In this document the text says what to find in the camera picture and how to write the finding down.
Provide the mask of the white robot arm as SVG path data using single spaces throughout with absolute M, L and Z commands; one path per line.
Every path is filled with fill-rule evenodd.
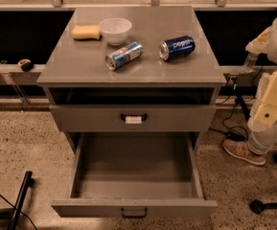
M 245 50 L 253 56 L 267 54 L 269 61 L 277 64 L 277 17 L 272 25 L 250 41 Z M 277 70 L 261 77 L 257 101 L 250 112 L 248 126 L 261 132 L 277 122 Z

